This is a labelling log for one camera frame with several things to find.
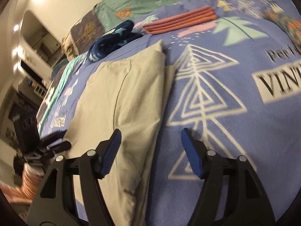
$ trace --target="orange towel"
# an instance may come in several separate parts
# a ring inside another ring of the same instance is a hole
[[[187,13],[182,13],[146,24],[143,28],[149,34],[161,34],[215,19],[217,19],[217,16],[214,9],[210,6],[204,6]]]

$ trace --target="geometric line drawing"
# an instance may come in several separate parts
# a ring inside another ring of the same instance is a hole
[[[248,158],[250,164],[256,170],[254,163],[244,149],[217,120],[217,118],[223,116],[238,115],[247,111],[240,99],[210,73],[212,70],[224,69],[237,64],[239,64],[237,60],[222,53],[188,44],[174,64],[177,68],[175,81],[186,79],[188,82],[184,86],[179,101],[169,116],[166,125],[182,126],[194,124],[193,130],[198,130],[202,126],[201,140],[205,146],[213,149],[213,145],[209,141],[213,140],[229,158],[234,158],[213,131],[207,128],[207,122],[210,121],[217,127],[216,129],[219,132],[222,132],[228,138],[240,154]],[[231,100],[231,102],[227,103],[222,96],[227,96],[227,100]],[[177,167],[185,156],[186,154],[183,152],[173,166],[168,176],[169,179],[196,178],[189,163],[185,167],[187,174],[175,174]]]

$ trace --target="bed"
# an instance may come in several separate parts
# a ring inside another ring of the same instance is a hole
[[[160,8],[149,8],[153,12],[135,13],[134,31],[145,33],[143,24],[205,5],[215,9],[217,20],[164,34],[145,34],[99,62],[77,65],[42,129],[46,136],[68,128],[85,84],[101,62],[127,58],[163,39],[166,65],[175,65],[177,72],[152,164],[148,226],[187,225],[200,194],[203,182],[193,174],[181,144],[184,127],[193,129],[196,138],[223,156],[248,158],[276,220],[301,188],[296,175],[301,170],[301,135],[296,128],[301,124],[297,107],[301,54],[286,33],[262,18],[267,8],[298,21],[300,14],[291,0],[178,0],[172,5],[162,1]],[[116,18],[104,18],[108,24],[104,31],[119,23]],[[48,101],[55,84],[54,80],[46,95]],[[43,108],[42,104],[38,122]],[[82,205],[77,206],[85,219]],[[216,218],[222,217],[222,207]]]

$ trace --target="beige pants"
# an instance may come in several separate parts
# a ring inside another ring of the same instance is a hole
[[[83,155],[118,128],[122,142],[110,173],[99,180],[116,226],[145,225],[148,184],[157,135],[175,68],[165,67],[162,41],[116,62],[103,62],[90,76],[65,139],[67,158]],[[75,197],[82,204],[80,182]]]

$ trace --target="silver bolt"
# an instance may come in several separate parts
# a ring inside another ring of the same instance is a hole
[[[96,154],[95,150],[93,149],[90,149],[88,152],[87,152],[87,156],[94,156]]]
[[[209,156],[215,156],[216,152],[214,150],[210,149],[210,150],[207,151],[207,155],[209,155]]]
[[[246,157],[243,156],[243,155],[241,155],[241,156],[239,157],[239,160],[242,161],[242,162],[245,162],[245,161],[246,161]]]
[[[58,155],[55,160],[56,161],[62,161],[64,159],[64,157],[62,155]]]

